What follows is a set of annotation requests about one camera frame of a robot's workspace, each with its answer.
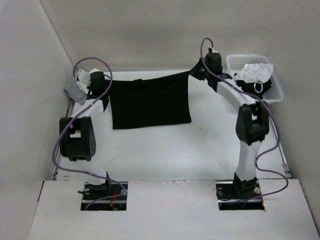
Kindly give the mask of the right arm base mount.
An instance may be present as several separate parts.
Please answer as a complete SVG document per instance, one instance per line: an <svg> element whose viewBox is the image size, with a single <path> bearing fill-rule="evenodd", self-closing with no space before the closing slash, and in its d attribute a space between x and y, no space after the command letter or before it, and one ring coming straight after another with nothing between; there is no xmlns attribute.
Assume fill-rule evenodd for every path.
<svg viewBox="0 0 320 240"><path fill-rule="evenodd" d="M241 181L236 174L232 181L216 184L218 208L221 211L265 210L258 179Z"/></svg>

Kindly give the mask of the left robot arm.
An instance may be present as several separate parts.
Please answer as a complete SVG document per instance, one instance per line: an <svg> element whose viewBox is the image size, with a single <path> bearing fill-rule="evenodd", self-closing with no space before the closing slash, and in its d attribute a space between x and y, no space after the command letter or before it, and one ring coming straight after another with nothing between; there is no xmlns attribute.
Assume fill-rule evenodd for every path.
<svg viewBox="0 0 320 240"><path fill-rule="evenodd" d="M88 176L85 189L89 194L96 193L100 199L112 195L109 174L95 157L97 142L93 122L102 114L109 104L107 90L111 78L97 68L87 72L79 69L76 84L86 87L84 104L70 117L59 120L60 154L77 165L70 172Z"/></svg>

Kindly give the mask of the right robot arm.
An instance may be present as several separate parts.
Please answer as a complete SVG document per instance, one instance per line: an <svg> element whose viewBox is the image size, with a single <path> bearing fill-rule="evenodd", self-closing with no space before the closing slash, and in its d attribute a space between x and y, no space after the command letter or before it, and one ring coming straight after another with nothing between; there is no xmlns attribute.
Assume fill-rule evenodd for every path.
<svg viewBox="0 0 320 240"><path fill-rule="evenodd" d="M223 75L221 55L210 51L201 57L189 74L207 84L224 97L237 111L235 125L236 136L240 142L239 161L232 183L218 183L216 195L221 201L245 200L258 195L255 160L262 142L269 133L269 116L267 111L254 98L240 93L238 87Z"/></svg>

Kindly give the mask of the black tank top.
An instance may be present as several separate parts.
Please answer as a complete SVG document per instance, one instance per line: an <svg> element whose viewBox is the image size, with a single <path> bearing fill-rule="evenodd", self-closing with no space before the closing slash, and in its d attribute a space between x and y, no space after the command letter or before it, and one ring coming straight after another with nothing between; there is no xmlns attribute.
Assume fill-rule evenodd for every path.
<svg viewBox="0 0 320 240"><path fill-rule="evenodd" d="M153 79L113 80L108 96L114 130L192 122L187 71Z"/></svg>

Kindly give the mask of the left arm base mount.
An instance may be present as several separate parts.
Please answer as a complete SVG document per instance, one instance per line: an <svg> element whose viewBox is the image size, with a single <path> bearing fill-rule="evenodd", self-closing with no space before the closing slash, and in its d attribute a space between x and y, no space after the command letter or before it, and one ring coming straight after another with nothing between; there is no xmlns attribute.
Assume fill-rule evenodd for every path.
<svg viewBox="0 0 320 240"><path fill-rule="evenodd" d="M128 182L103 183L93 185L85 183L81 195L81 211L126 211Z"/></svg>

